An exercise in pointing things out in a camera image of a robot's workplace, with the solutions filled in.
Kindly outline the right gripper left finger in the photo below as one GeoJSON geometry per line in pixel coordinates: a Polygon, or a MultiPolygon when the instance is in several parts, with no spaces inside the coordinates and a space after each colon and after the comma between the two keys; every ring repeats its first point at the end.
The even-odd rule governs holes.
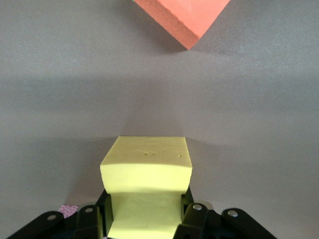
{"type": "Polygon", "coordinates": [[[111,195],[104,191],[95,204],[67,218],[58,211],[45,212],[7,239],[104,239],[110,229],[111,195]]]}

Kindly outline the brown table mat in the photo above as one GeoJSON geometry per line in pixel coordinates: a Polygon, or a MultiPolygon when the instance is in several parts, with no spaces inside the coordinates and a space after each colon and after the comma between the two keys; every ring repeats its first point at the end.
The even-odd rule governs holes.
{"type": "Polygon", "coordinates": [[[133,0],[0,0],[0,239],[95,202],[120,135],[184,136],[195,200],[319,239],[319,0],[231,0],[190,50],[133,0]]]}

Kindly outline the pink foam cube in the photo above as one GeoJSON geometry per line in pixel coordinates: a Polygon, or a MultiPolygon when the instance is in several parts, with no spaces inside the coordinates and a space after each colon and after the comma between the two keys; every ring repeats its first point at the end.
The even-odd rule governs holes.
{"type": "Polygon", "coordinates": [[[63,214],[64,218],[68,218],[75,214],[78,208],[79,206],[76,205],[62,205],[58,211],[63,214]]]}

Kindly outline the orange foam cube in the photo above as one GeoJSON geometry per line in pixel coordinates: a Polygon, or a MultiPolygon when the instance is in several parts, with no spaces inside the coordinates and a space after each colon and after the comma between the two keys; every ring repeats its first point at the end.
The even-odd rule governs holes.
{"type": "Polygon", "coordinates": [[[205,34],[231,0],[134,0],[187,50],[205,34]]]}

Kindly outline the yellow foam cube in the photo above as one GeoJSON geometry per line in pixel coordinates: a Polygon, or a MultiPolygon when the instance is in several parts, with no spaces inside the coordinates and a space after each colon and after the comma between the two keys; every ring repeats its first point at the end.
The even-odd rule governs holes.
{"type": "Polygon", "coordinates": [[[184,137],[120,136],[100,165],[112,239],[173,239],[192,163],[184,137]]]}

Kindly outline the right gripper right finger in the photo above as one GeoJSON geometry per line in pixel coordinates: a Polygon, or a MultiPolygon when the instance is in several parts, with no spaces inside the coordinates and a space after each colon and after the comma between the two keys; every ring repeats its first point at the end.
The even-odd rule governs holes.
{"type": "Polygon", "coordinates": [[[175,239],[274,239],[274,235],[238,208],[221,214],[196,203],[191,189],[181,196],[181,224],[175,239]]]}

